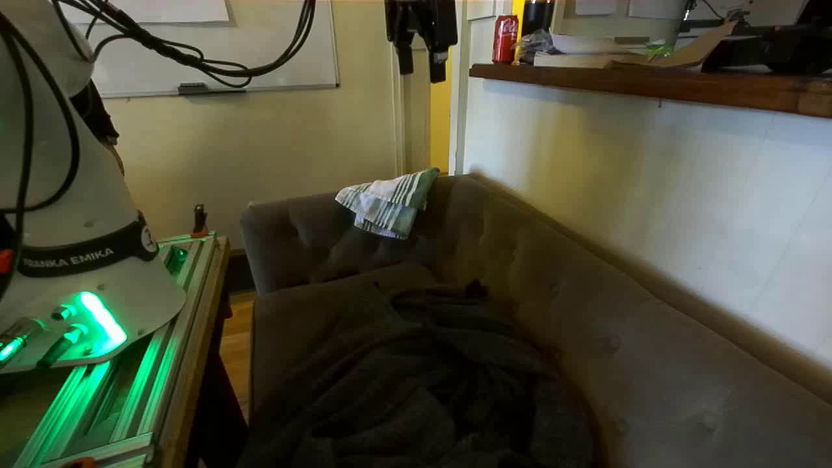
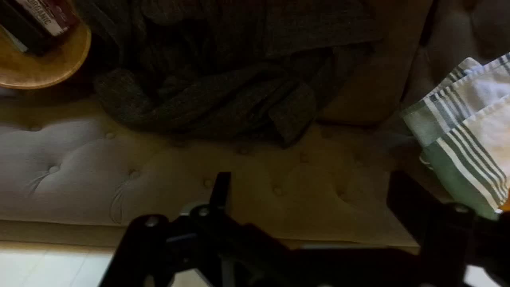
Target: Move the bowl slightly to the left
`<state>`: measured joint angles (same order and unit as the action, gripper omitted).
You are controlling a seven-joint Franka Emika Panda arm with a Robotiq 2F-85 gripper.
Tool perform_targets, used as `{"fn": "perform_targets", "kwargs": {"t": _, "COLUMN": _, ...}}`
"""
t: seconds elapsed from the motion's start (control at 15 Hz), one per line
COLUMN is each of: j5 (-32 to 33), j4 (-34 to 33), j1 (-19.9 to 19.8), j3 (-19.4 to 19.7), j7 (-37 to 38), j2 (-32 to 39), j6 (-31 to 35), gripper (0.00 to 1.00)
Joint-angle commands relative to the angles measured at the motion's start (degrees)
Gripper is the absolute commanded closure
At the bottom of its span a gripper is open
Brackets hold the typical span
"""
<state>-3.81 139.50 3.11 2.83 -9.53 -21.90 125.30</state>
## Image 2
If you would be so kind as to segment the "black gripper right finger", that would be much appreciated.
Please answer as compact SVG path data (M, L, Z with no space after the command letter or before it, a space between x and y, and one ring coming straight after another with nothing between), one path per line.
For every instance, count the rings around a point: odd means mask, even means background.
M418 282L469 287L469 264L483 268L502 287L510 283L510 218L483 218L461 202L441 202L406 172L390 173L387 207L419 244Z

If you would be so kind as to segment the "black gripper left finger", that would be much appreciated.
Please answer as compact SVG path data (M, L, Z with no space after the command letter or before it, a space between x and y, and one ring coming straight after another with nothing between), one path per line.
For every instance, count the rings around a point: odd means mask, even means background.
M226 213L231 173L220 172L207 204L169 220L132 220L99 287L171 287L196 269L209 287L298 287L292 252Z

